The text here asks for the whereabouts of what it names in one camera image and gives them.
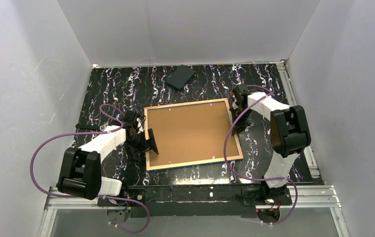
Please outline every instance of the black and white marble pattern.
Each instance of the black and white marble pattern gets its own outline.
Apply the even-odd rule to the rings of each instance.
[[[79,123],[103,125],[99,106],[109,103],[121,110],[144,113],[144,107],[228,98],[233,87],[240,83],[262,85],[273,91],[276,100],[287,103],[285,91],[274,64],[233,64],[191,66],[197,72],[177,92],[165,84],[176,67],[134,67],[93,69],[85,94]],[[121,118],[118,112],[114,117]],[[266,172],[273,149],[270,146],[269,121],[255,112],[250,115],[250,126],[240,134],[242,161],[230,165],[247,177],[261,178]],[[93,136],[78,136],[74,146],[89,142]],[[113,151],[102,163],[103,176],[121,179],[128,185],[198,185],[250,183],[233,176],[224,163],[147,172],[145,163],[128,160],[122,146]],[[296,182],[312,182],[305,157],[298,158],[290,171]]]

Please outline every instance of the floor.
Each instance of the floor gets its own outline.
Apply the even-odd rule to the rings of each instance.
[[[276,94],[278,101],[288,102],[275,64],[199,65],[191,68],[197,75],[182,92],[167,87],[164,82],[176,69],[174,66],[93,69],[79,123],[103,125],[107,118],[100,115],[99,106],[104,103],[114,104],[124,112],[133,110],[143,114],[144,107],[149,106],[227,98],[232,88],[240,83],[265,86]],[[250,126],[239,136],[244,159],[231,162],[237,172],[250,178],[264,175],[273,153],[269,145],[269,132],[269,121],[252,113]],[[81,146],[91,139],[92,136],[79,136],[74,139],[73,145]],[[232,176],[223,163],[147,172],[145,163],[127,160],[122,146],[103,161],[102,175],[121,179],[128,185],[251,182]],[[295,161],[290,177],[298,183],[313,182],[303,154]]]

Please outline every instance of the wooden frame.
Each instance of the wooden frame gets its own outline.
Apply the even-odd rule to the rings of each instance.
[[[204,100],[204,101],[197,101],[197,102],[187,102],[187,103],[179,103],[179,104],[171,104],[171,105],[161,105],[161,106],[152,106],[152,107],[146,107],[144,109],[144,115],[146,117],[145,119],[145,131],[148,130],[148,111],[154,110],[154,109],[162,109],[162,108],[171,108],[171,107],[184,107],[184,106],[190,106],[190,105],[199,105],[199,104],[211,104],[215,102],[225,102],[227,113],[229,116],[230,124],[232,124],[232,116],[231,112],[229,111],[229,103],[228,99],[214,99],[214,100]],[[230,156],[227,157],[227,160],[238,160],[243,158],[243,152],[241,150],[240,141],[238,139],[238,136],[234,135],[235,143],[238,150],[237,156]],[[224,162],[224,157],[221,158],[211,158],[211,159],[205,159],[205,160],[198,160],[198,161],[190,161],[190,162],[182,162],[182,163],[174,163],[174,164],[165,164],[165,165],[156,165],[156,166],[150,166],[150,152],[146,153],[146,169],[147,171],[152,170],[159,170],[159,169],[169,169],[169,168],[178,168],[178,167],[185,167],[185,166],[194,166],[198,164],[209,164],[209,163],[218,163],[218,162]]]

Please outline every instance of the metal frame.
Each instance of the metal frame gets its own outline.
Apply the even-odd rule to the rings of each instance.
[[[236,62],[236,63],[217,63],[218,65],[231,65],[231,64],[280,64],[280,63],[285,63],[285,60],[280,60],[280,61],[260,61],[260,62]],[[212,63],[202,63],[202,64],[189,64],[189,66],[202,66],[202,65],[212,65]],[[105,66],[105,65],[98,65],[98,64],[93,64],[93,69],[95,68],[133,68],[133,67],[165,67],[165,66],[178,66],[174,64],[153,64],[153,65],[132,65],[132,66]]]
[[[292,106],[297,105],[295,95],[293,94],[293,90],[292,90],[291,80],[289,78],[288,72],[286,71],[285,65],[283,63],[278,63],[276,64],[276,66],[280,74],[282,85],[285,88],[286,98],[289,101],[289,105],[292,105]],[[304,154],[305,154],[306,162],[308,163],[308,167],[310,168],[311,175],[313,175],[314,178],[320,177],[320,173],[318,171],[318,165],[317,165],[317,162],[315,161],[314,153],[312,151],[311,146],[308,146],[307,148],[304,149]]]
[[[295,200],[295,189],[288,186],[291,198]],[[56,188],[51,188],[54,194],[59,194]],[[58,209],[105,209],[120,210],[123,207],[103,207],[97,206],[99,198],[87,200],[80,197],[53,197],[48,196],[46,200],[43,221],[39,237],[49,237],[52,233],[53,224]],[[339,237],[348,237],[349,233],[341,214],[341,204],[338,200],[334,186],[327,185],[305,185],[298,186],[298,201],[296,208],[330,208]],[[256,209],[267,208],[267,206],[256,206]]]
[[[290,105],[296,105],[295,96],[293,94],[292,85],[283,62],[275,62],[281,77],[283,86],[285,87],[286,97]],[[317,162],[315,161],[311,147],[304,150],[305,158],[313,177],[319,177]],[[288,186],[291,198],[295,200],[295,190],[292,186]],[[51,192],[59,193],[56,188],[51,188]],[[53,197],[48,196],[43,214],[42,226],[39,237],[49,237],[52,233],[53,225],[56,218],[56,211],[58,209],[107,209],[119,210],[123,207],[101,207],[97,206],[98,198],[94,200],[87,200],[84,198],[74,197]],[[281,208],[290,208],[291,206],[281,206]],[[332,217],[336,226],[339,237],[349,237],[343,215],[341,213],[341,204],[338,200],[337,193],[334,186],[323,185],[306,185],[298,186],[298,201],[296,208],[330,208]],[[267,206],[256,206],[257,209],[267,208]]]

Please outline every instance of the glass panel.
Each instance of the glass panel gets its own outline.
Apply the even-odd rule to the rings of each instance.
[[[282,208],[282,216],[289,210]],[[109,214],[109,218],[123,219],[123,215]],[[145,224],[146,218],[129,218],[125,226],[134,230]],[[299,208],[288,220],[272,229],[261,226],[257,218],[241,219],[237,216],[163,216],[152,217],[147,229],[137,234],[142,237],[240,237],[240,236],[299,236],[337,237],[337,230],[329,208]],[[52,237],[125,237],[133,236],[109,225],[106,210],[59,209]]]

